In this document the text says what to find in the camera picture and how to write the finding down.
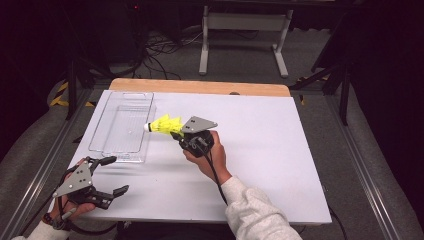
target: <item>white sleeve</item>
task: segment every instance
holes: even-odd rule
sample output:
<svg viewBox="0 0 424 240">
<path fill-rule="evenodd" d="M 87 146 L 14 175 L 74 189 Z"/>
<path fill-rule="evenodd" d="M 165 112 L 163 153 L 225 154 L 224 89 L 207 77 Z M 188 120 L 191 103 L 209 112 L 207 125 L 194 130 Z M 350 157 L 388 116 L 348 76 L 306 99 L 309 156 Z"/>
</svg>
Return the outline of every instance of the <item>white sleeve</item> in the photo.
<svg viewBox="0 0 424 240">
<path fill-rule="evenodd" d="M 246 187 L 237 177 L 221 187 L 228 203 L 228 224 L 237 239 L 301 239 L 261 190 Z"/>
<path fill-rule="evenodd" d="M 64 230 L 55 230 L 52 226 L 40 221 L 36 228 L 32 231 L 28 238 L 19 236 L 12 240 L 65 240 L 69 237 L 70 232 Z"/>
</svg>

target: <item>transparent tray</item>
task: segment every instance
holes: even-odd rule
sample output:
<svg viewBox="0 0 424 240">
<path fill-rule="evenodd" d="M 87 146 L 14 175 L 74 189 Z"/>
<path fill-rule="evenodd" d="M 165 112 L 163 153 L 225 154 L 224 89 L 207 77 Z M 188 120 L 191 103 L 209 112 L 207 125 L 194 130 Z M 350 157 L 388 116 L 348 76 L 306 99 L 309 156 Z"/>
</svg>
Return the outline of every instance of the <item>transparent tray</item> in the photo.
<svg viewBox="0 0 424 240">
<path fill-rule="evenodd" d="M 117 162 L 145 162 L 150 134 L 143 126 L 154 120 L 153 99 L 153 93 L 112 92 L 89 150 L 116 156 Z"/>
</svg>

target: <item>white table surface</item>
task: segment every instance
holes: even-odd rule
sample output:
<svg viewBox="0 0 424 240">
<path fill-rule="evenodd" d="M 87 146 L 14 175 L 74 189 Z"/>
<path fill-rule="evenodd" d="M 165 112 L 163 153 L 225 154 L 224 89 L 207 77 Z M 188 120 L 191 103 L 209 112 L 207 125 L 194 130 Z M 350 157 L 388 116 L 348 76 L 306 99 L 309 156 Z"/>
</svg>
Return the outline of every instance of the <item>white table surface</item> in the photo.
<svg viewBox="0 0 424 240">
<path fill-rule="evenodd" d="M 107 96 L 104 91 L 70 163 L 102 158 L 88 145 Z M 330 223 L 322 186 L 291 97 L 155 93 L 155 119 L 169 113 L 185 123 L 198 116 L 218 123 L 227 167 L 246 185 L 255 186 L 281 208 L 290 223 Z M 225 203 L 212 180 L 188 162 L 171 136 L 150 133 L 145 163 L 99 166 L 93 175 L 98 191 L 129 185 L 108 210 L 88 218 L 132 221 L 225 222 Z"/>
</svg>

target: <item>white sweater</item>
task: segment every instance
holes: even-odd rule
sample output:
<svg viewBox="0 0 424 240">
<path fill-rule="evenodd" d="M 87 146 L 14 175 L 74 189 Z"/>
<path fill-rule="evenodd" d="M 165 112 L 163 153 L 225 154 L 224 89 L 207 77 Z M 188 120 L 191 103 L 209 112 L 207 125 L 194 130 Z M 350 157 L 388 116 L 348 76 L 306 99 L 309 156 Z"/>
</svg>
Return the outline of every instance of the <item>white sweater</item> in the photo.
<svg viewBox="0 0 424 240">
<path fill-rule="evenodd" d="M 222 191 L 228 202 L 225 210 L 228 224 L 237 239 L 301 239 L 283 212 L 273 206 L 261 190 L 248 188 L 237 177 L 232 177 L 222 184 Z M 12 240 L 65 240 L 68 237 L 68 231 L 54 230 L 40 221 L 28 238 L 20 236 Z"/>
</svg>

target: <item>shuttlecock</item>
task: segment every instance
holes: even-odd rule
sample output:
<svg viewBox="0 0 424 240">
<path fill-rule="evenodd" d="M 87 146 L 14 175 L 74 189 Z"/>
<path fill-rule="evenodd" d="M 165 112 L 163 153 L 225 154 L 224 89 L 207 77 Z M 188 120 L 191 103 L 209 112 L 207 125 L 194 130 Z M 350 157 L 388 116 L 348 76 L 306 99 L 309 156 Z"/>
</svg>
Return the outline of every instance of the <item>shuttlecock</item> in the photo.
<svg viewBox="0 0 424 240">
<path fill-rule="evenodd" d="M 182 135 L 181 128 L 181 117 L 170 118 L 169 114 L 165 114 L 157 120 L 146 123 L 144 125 L 144 130 L 149 132 L 160 132 L 171 135 L 171 132 L 178 133 Z"/>
</svg>

